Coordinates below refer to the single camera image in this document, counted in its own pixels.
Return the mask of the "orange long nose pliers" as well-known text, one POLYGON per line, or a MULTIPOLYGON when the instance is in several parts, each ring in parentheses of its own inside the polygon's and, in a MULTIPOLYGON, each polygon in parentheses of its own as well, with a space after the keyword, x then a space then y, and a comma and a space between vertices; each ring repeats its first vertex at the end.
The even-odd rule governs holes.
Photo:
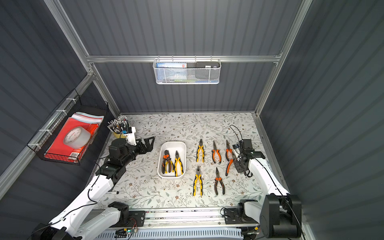
POLYGON ((218 192, 218 184, 221 185, 221 187, 222 187, 222 194, 224 195, 225 194, 225 185, 223 183, 222 178, 220 177, 220 173, 219 173, 218 168, 216 168, 216 178, 215 178, 215 185, 214 185, 214 191, 215 191, 216 195, 219 194, 219 192, 218 192))

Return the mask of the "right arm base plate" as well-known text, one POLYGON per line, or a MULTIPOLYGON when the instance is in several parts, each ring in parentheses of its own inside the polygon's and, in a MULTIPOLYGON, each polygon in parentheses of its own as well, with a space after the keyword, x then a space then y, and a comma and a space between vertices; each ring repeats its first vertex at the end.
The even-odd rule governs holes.
POLYGON ((235 208, 221 208, 220 214, 224 217, 227 225, 258 224, 254 219, 240 215, 235 208))

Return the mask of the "orange black pliers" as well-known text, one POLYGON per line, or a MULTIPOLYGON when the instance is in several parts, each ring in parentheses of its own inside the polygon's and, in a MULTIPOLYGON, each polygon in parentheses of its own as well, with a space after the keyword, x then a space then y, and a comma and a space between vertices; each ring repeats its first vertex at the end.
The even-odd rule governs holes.
POLYGON ((162 161, 162 174, 174 173, 174 164, 172 162, 169 150, 165 150, 162 161))

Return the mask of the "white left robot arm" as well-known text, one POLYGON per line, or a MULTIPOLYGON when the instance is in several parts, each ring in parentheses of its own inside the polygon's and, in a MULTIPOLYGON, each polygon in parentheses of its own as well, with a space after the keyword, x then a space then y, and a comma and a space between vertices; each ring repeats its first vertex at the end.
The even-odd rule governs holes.
POLYGON ((87 223, 85 218, 101 198, 114 188, 126 172, 126 166, 138 155, 153 150, 155 137, 137 139, 130 145, 116 139, 109 146, 110 154, 85 189, 48 224, 39 224, 30 240, 93 240, 112 226, 125 227, 132 223, 127 204, 113 202, 87 223))

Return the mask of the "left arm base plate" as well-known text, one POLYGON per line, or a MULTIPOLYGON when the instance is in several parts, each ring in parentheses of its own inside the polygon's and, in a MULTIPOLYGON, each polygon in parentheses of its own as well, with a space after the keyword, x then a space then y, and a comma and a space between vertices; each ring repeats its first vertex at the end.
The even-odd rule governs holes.
POLYGON ((124 211, 121 212, 119 221, 112 228, 142 227, 145 222, 145 211, 124 211))

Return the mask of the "orange handled cutting pliers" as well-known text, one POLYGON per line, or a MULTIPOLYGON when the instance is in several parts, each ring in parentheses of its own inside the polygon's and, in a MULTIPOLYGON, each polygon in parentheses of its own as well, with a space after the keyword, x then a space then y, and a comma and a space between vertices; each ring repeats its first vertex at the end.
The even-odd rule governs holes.
POLYGON ((220 150, 217 148, 215 141, 213 141, 212 159, 213 159, 214 164, 216 164, 217 162, 219 164, 222 163, 222 156, 220 154, 220 150))

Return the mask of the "small yellow handled pliers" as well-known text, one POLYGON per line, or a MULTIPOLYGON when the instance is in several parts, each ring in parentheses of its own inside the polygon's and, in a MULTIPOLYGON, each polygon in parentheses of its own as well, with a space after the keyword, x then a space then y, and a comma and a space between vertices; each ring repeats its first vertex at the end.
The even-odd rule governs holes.
POLYGON ((200 139, 197 153, 196 153, 196 162, 199 162, 199 157, 201 157, 202 163, 205 162, 205 150, 204 150, 204 144, 203 144, 203 139, 200 139))

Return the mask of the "large yellow black pliers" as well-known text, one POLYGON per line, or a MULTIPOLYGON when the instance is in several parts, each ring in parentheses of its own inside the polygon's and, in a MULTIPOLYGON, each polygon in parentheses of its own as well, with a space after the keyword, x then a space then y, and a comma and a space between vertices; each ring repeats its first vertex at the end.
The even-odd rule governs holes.
POLYGON ((202 174, 201 174, 200 166, 198 166, 196 169, 193 187, 194 187, 193 196, 196 196, 197 194, 199 194, 200 196, 203 195, 203 181, 202 181, 202 174))

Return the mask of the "white plastic storage box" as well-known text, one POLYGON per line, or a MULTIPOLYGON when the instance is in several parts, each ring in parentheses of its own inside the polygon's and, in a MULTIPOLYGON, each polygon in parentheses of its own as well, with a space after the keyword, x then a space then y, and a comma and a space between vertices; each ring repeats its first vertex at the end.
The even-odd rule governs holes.
POLYGON ((161 178, 167 179, 167 180, 178 180, 178 179, 181 179, 185 175, 186 170, 187 170, 186 169, 186 160, 187 160, 186 159, 187 158, 186 153, 187 153, 187 146, 183 142, 171 141, 171 142, 164 143, 162 145, 161 151, 160 151, 159 164, 158 164, 158 175, 161 178), (184 174, 182 176, 175 177, 175 172, 174 173, 162 174, 162 161, 163 161, 163 155, 164 155, 165 150, 169 150, 173 164, 175 164, 175 153, 176 153, 176 151, 179 152, 180 157, 181 157, 181 161, 182 161, 183 167, 184 167, 184 174))

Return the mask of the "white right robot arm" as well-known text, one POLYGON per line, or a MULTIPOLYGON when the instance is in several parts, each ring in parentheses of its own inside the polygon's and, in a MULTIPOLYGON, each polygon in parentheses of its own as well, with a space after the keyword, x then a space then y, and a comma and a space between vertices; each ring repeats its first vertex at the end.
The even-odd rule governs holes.
POLYGON ((238 172, 255 177, 263 191, 261 200, 241 200, 238 214, 242 219, 253 219, 267 239, 300 238, 302 230, 302 202, 285 189, 268 167, 261 152, 240 149, 235 157, 238 172))

